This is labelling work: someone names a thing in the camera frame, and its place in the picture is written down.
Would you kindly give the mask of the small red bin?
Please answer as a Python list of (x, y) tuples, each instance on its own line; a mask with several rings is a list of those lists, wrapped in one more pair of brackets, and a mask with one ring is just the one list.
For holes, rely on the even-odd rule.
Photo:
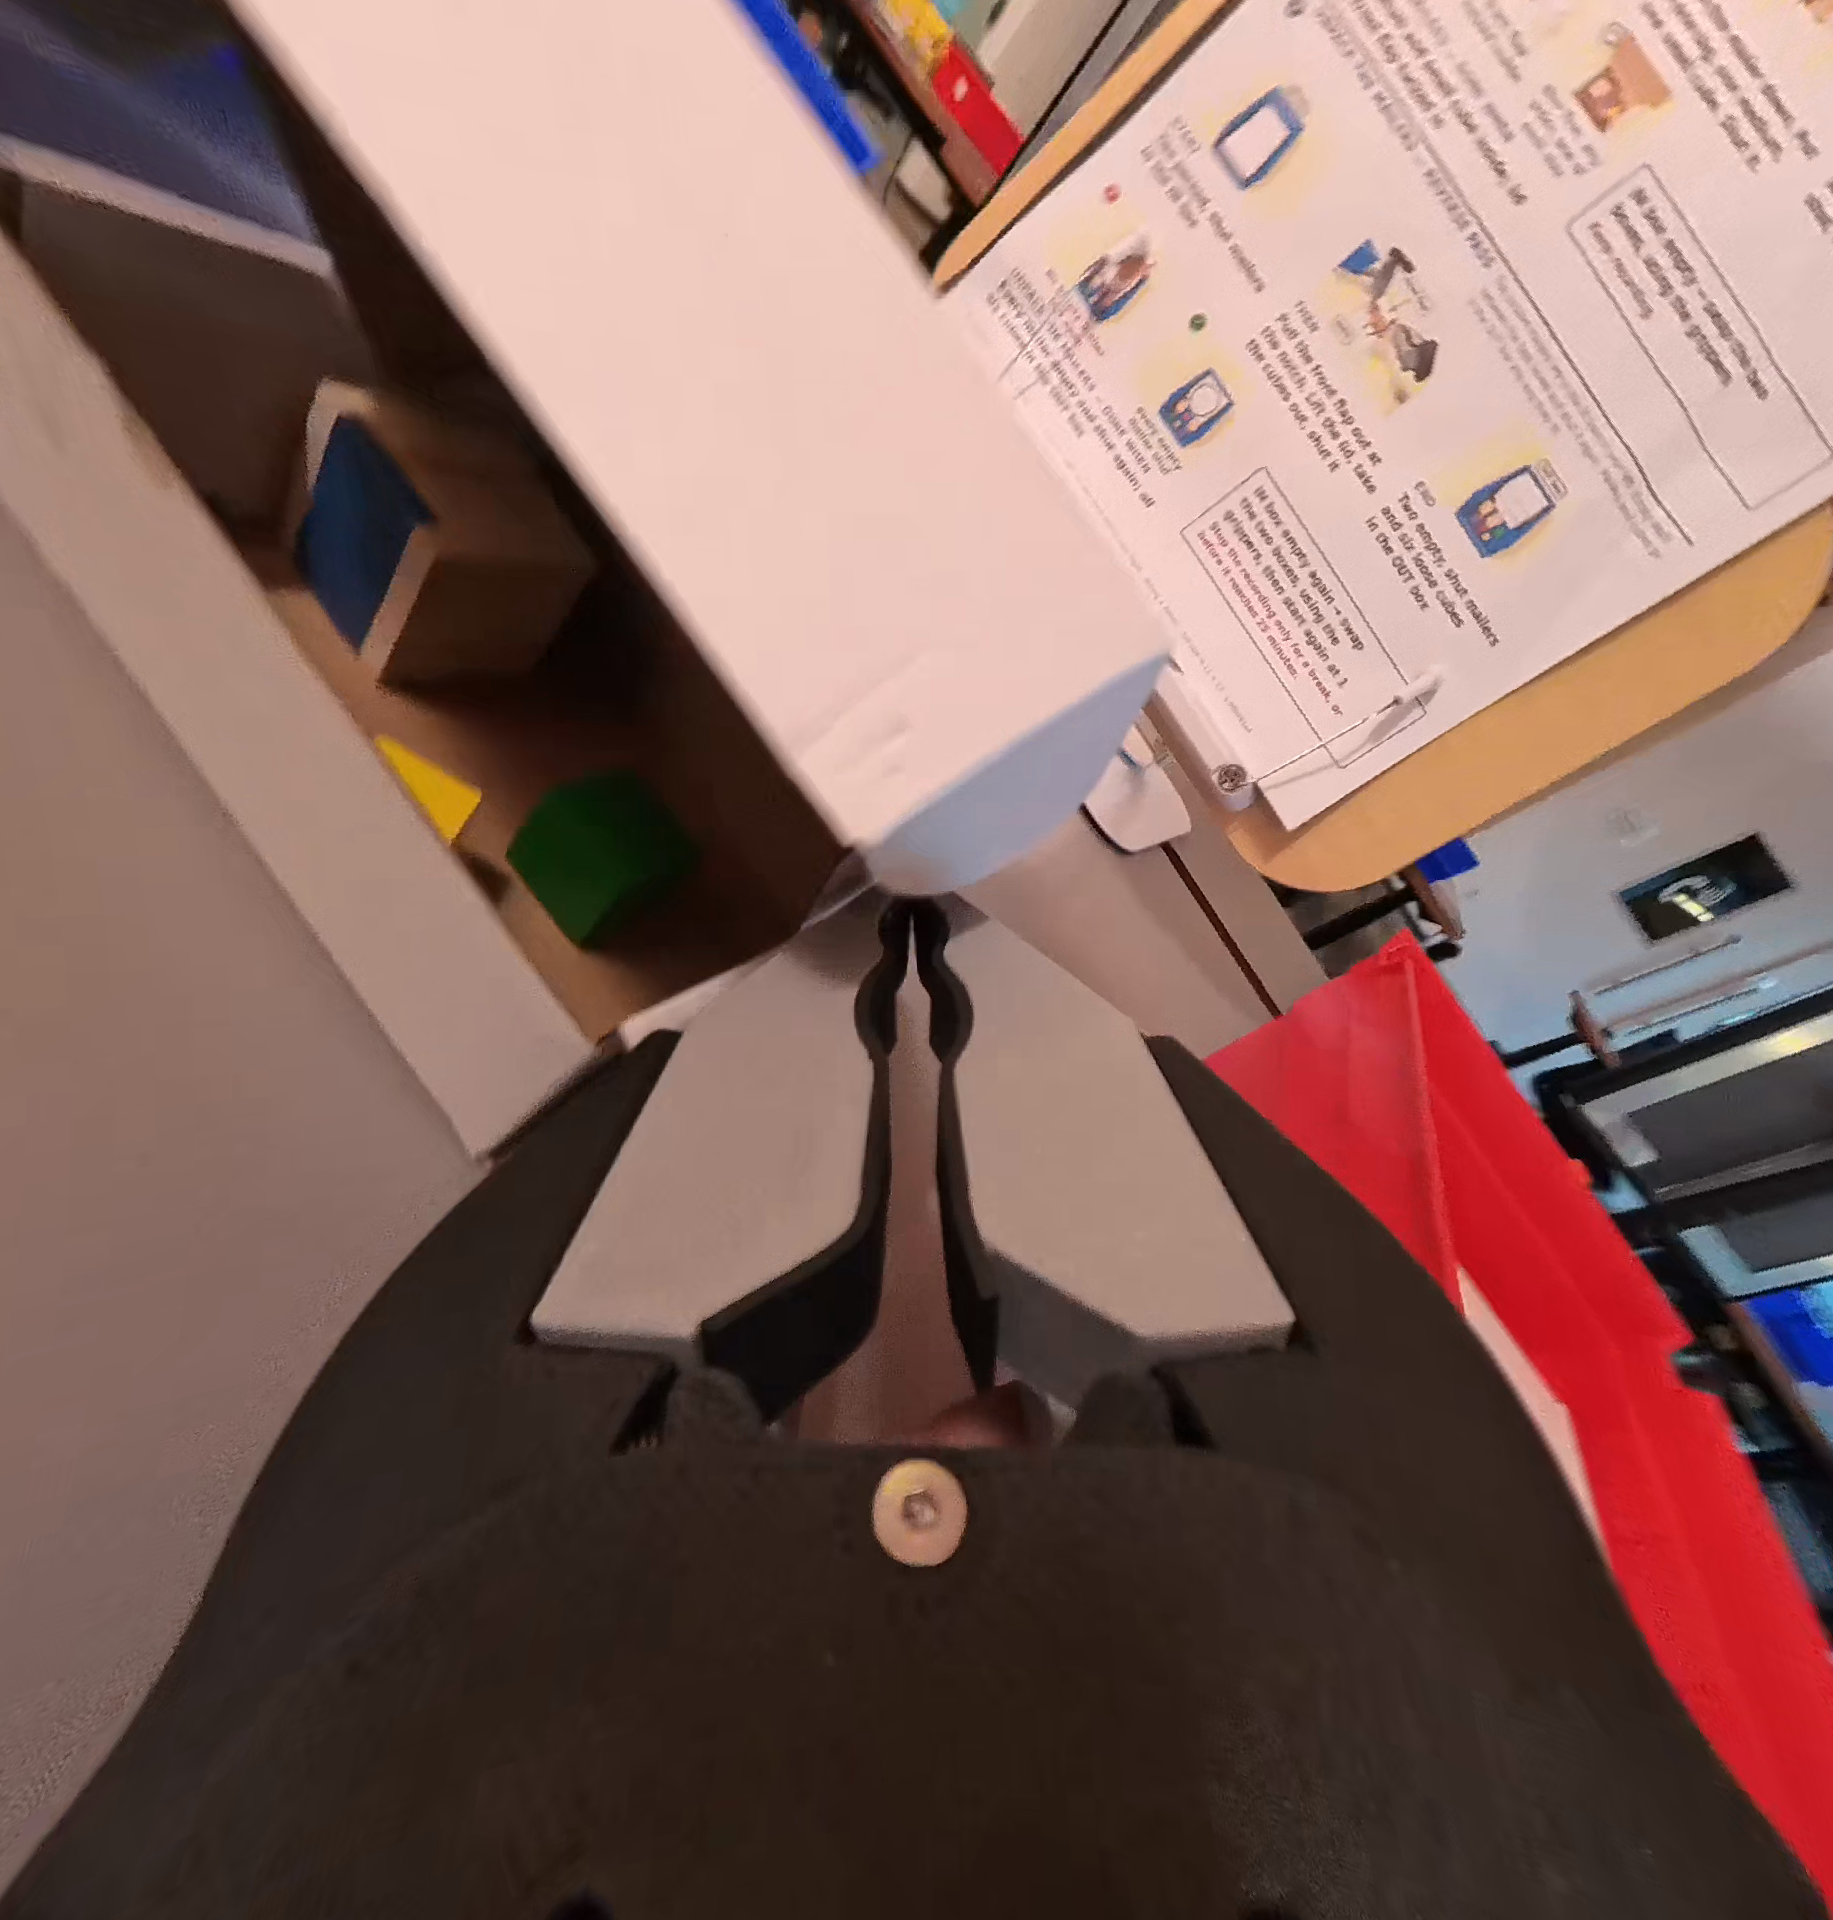
[(975, 52), (949, 37), (929, 72), (931, 91), (992, 175), (1008, 170), (1020, 153), (1025, 136), (996, 97), (992, 81)]

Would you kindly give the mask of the framed monitor on stand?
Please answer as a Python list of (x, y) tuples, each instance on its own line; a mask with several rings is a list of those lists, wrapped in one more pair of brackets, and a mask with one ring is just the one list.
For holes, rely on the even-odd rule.
[(1833, 1012), (1605, 1071), (1557, 1111), (1720, 1296), (1833, 1283)]

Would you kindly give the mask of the yellow wooden cube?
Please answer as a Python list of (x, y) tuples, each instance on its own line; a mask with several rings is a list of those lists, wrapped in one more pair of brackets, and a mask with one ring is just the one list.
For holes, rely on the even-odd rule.
[(446, 848), (456, 848), (482, 805), (482, 790), (393, 735), (372, 735), (375, 755)]

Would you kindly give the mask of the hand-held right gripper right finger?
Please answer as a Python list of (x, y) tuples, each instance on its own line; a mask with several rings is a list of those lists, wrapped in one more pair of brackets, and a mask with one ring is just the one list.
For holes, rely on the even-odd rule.
[(1172, 1086), (1196, 1059), (961, 899), (911, 908), (936, 1062), (934, 1188), (973, 1379), (1281, 1347), (1293, 1308)]

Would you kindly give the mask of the red plastic bin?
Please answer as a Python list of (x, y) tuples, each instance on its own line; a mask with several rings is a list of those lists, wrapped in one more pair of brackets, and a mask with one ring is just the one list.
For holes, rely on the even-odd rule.
[(1689, 1325), (1403, 936), (1211, 1069), (1459, 1303), (1467, 1269), (1569, 1405), (1607, 1561), (1719, 1758), (1833, 1914), (1833, 1644)]

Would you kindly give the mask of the large wooden cube blue face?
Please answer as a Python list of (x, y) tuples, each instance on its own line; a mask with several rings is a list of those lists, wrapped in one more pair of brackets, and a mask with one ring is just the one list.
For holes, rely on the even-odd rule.
[(377, 685), (529, 671), (592, 579), (592, 551), (509, 432), (323, 378), (303, 416), (289, 557)]

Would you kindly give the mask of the dark wall sign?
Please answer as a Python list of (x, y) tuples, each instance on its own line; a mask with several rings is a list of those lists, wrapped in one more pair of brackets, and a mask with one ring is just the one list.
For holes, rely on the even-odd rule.
[(1789, 891), (1791, 871), (1762, 836), (1751, 832), (1627, 883), (1616, 899), (1645, 941), (1658, 946)]

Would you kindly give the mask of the green wooden cube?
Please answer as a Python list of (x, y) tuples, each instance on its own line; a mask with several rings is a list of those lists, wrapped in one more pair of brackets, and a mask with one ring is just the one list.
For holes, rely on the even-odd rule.
[(616, 768), (546, 792), (504, 858), (568, 943), (592, 949), (680, 889), (701, 848), (639, 774)]

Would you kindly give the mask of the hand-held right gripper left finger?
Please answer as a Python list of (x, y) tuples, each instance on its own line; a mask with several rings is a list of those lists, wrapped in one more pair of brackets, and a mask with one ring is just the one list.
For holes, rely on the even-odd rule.
[(769, 1419), (881, 1309), (911, 909), (859, 899), (729, 973), (660, 1069), (529, 1314), (552, 1347), (735, 1378)]

